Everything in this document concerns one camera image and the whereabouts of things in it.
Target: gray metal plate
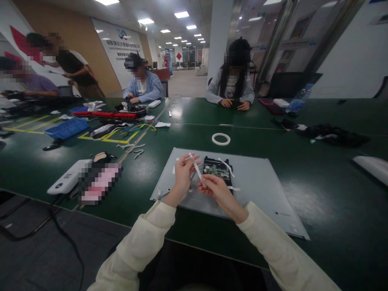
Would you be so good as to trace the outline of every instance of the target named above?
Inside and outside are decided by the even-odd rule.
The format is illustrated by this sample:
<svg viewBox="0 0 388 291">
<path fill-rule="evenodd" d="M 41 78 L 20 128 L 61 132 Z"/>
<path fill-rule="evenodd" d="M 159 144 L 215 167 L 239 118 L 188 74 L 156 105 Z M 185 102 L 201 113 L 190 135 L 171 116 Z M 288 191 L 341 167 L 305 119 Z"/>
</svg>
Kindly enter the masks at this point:
<svg viewBox="0 0 388 291">
<path fill-rule="evenodd" d="M 220 158 L 223 161 L 229 159 L 235 175 L 234 178 L 232 177 L 232 185 L 234 188 L 241 189 L 241 191 L 234 191 L 237 202 L 245 206 L 252 201 L 286 233 L 310 240 L 298 215 L 285 196 L 278 176 L 268 159 L 174 148 L 150 200 L 157 200 L 160 195 L 167 193 L 174 186 L 174 165 L 178 158 L 189 152 L 199 154 L 202 161 L 205 156 L 212 159 Z M 186 193 L 179 206 L 228 218 L 213 198 L 197 190 L 198 182 L 198 175 L 195 174 L 191 182 L 192 192 Z"/>
</svg>

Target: gray hoodie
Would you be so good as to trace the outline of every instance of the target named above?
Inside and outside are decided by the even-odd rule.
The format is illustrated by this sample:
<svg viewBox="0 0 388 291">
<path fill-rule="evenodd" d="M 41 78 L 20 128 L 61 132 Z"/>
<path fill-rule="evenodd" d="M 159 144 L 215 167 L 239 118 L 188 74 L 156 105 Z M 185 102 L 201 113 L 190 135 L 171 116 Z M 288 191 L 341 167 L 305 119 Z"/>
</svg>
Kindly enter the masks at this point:
<svg viewBox="0 0 388 291">
<path fill-rule="evenodd" d="M 205 98 L 211 103 L 219 103 L 224 98 L 220 97 L 219 95 L 219 81 L 221 80 L 221 73 L 222 69 L 219 69 L 207 87 Z M 240 97 L 240 101 L 249 101 L 252 104 L 254 99 L 255 93 L 253 92 L 251 80 L 248 76 L 242 89 L 242 96 Z"/>
</svg>

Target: blue hoodie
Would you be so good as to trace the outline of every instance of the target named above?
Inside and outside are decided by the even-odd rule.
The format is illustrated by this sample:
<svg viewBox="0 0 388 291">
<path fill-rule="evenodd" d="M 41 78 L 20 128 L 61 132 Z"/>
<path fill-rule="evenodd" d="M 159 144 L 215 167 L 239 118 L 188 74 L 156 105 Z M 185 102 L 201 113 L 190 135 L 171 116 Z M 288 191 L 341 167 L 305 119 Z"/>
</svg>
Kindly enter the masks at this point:
<svg viewBox="0 0 388 291">
<path fill-rule="evenodd" d="M 132 93 L 135 97 L 138 97 L 140 102 L 153 101 L 163 97 L 163 86 L 159 80 L 159 77 L 146 71 L 147 74 L 147 94 L 143 96 L 137 95 L 137 88 L 139 80 L 134 77 L 128 84 L 127 88 L 124 90 L 122 97 L 125 99 L 129 93 Z"/>
</svg>

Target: purple shirt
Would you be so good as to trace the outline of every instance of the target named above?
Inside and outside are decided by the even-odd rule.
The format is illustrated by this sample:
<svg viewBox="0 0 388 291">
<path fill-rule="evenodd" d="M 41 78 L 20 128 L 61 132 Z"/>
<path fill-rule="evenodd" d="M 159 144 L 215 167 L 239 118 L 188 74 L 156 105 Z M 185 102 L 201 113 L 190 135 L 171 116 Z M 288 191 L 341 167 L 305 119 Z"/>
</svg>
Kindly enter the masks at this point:
<svg viewBox="0 0 388 291">
<path fill-rule="evenodd" d="M 53 82 L 38 74 L 31 74 L 31 82 L 26 83 L 26 85 L 30 91 L 57 91 L 59 93 L 58 87 Z"/>
</svg>

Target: table surface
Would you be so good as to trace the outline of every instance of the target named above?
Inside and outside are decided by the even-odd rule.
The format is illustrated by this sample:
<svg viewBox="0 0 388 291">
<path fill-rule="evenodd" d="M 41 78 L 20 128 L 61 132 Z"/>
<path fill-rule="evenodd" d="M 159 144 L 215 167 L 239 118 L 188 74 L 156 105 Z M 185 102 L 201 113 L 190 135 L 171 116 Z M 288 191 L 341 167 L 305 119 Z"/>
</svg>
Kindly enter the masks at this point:
<svg viewBox="0 0 388 291">
<path fill-rule="evenodd" d="M 106 102 L 104 109 L 109 110 L 121 100 Z M 387 115 L 382 112 L 387 102 L 357 99 L 342 105 L 336 103 L 334 99 L 308 100 L 296 121 L 306 125 L 329 122 L 368 134 L 369 144 L 357 150 L 320 141 L 311 144 L 297 132 L 279 129 L 271 121 L 270 112 L 258 102 L 249 111 L 238 112 L 201 98 L 167 99 L 150 108 L 149 114 L 171 122 L 171 127 L 137 134 L 131 142 L 145 143 L 144 153 L 136 160 L 133 153 L 121 158 L 122 177 L 108 197 L 101 205 L 87 206 L 81 211 L 132 226 L 139 214 L 152 206 L 150 196 L 174 147 L 268 158 L 311 238 L 294 241 L 343 290 L 381 289 L 382 284 L 388 287 L 388 283 L 379 281 L 386 270 L 388 253 L 387 187 L 351 161 L 359 155 L 358 151 L 388 160 Z M 49 118 L 52 117 L 19 129 L 39 126 Z M 215 145 L 211 141 L 214 133 L 229 135 L 230 144 Z M 7 145 L 0 151 L 0 188 L 51 202 L 47 189 L 77 160 L 102 151 L 118 157 L 125 153 L 116 147 L 117 143 L 79 139 L 80 135 L 49 152 L 42 151 L 51 143 L 51 138 L 44 134 L 17 132 L 4 139 Z M 63 207 L 74 209 L 76 205 L 77 201 L 72 200 Z M 268 267 L 245 235 L 227 219 L 178 208 L 176 223 L 167 238 Z"/>
</svg>

